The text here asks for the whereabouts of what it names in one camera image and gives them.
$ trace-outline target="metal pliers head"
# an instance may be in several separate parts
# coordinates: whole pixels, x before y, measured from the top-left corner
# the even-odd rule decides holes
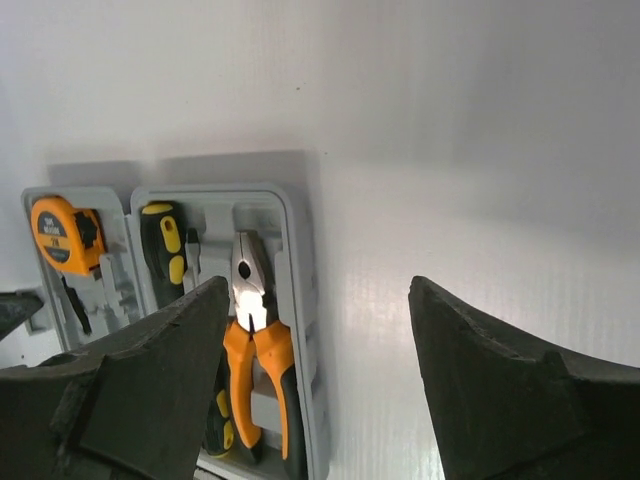
[[[238,323],[247,332],[266,328],[277,315],[273,273],[257,232],[237,232],[231,255],[231,284]]]

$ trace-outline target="white surface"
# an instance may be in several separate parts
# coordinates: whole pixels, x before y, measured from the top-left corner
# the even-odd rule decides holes
[[[38,280],[28,185],[308,189],[331,478],[442,476],[414,274],[640,365],[640,3],[0,4],[1,219],[20,226],[3,230],[0,287]],[[281,150],[293,152],[167,160]],[[112,160],[139,163],[59,167]]]

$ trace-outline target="tape measure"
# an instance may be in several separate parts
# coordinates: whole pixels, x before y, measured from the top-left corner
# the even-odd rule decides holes
[[[44,197],[31,209],[31,229],[42,256],[59,272],[89,275],[105,252],[96,213],[62,197]]]

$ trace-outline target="tool case compartment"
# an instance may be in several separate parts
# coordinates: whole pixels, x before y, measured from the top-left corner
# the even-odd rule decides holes
[[[279,318],[290,328],[293,340],[308,478],[326,478],[330,456],[327,398],[321,369],[318,368],[312,225],[304,198],[295,190],[273,184],[139,187],[131,196],[130,213],[125,214],[117,196],[108,188],[36,188],[28,189],[23,194],[28,216],[33,203],[47,195],[59,195],[77,208],[92,208],[97,211],[102,222],[107,255],[113,257],[106,270],[109,270],[111,264],[116,266],[117,273],[113,277],[119,275],[114,280],[118,298],[122,300],[126,297],[135,305],[126,310],[127,315],[121,315],[117,321],[111,319],[111,323],[101,322],[101,318],[96,315],[93,323],[100,327],[96,326],[95,335],[86,338],[74,318],[73,310],[65,304],[59,274],[38,252],[47,300],[65,350],[111,333],[158,309],[161,302],[158,302],[158,291],[154,288],[151,272],[144,259],[140,233],[142,210],[145,206],[156,202],[171,202],[179,206],[185,228],[197,232],[199,243],[199,272],[195,277],[189,276],[189,282],[202,283],[216,275],[227,278],[231,298],[230,318],[235,314],[231,289],[234,234],[243,230],[257,231],[265,245],[275,276]],[[195,286],[187,286],[186,274],[184,285],[186,291]],[[99,282],[93,285],[87,279],[74,278],[73,285],[70,286],[76,288],[83,301],[86,297],[86,303],[92,307],[93,303],[99,304],[103,299],[104,292],[99,291]],[[132,293],[126,296],[122,293],[125,291]],[[253,380],[252,421],[262,427],[266,447],[261,461],[255,464],[247,461],[234,446],[227,455],[219,458],[211,457],[202,450],[198,468],[227,479],[284,480],[287,476],[280,453],[282,432],[279,405],[269,377],[255,361]]]
[[[38,187],[26,189],[22,203],[31,217],[34,203],[46,197],[62,197],[75,208],[92,209],[97,213],[106,253],[101,255],[100,268],[91,275],[57,272],[36,248],[48,309],[64,351],[74,350],[113,333],[143,318],[140,282],[132,256],[131,235],[122,204],[107,187]],[[91,334],[83,332],[76,318],[62,277],[80,298],[91,325]]]

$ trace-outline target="pliers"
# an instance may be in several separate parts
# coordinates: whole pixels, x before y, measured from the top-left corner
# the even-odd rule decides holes
[[[224,348],[229,362],[229,396],[237,438],[254,462],[261,456],[262,429],[251,418],[253,357],[276,390],[282,423],[282,458],[290,479],[307,478],[304,428],[291,332],[279,319],[273,273],[255,231],[237,232],[231,255],[236,318],[227,326]]]

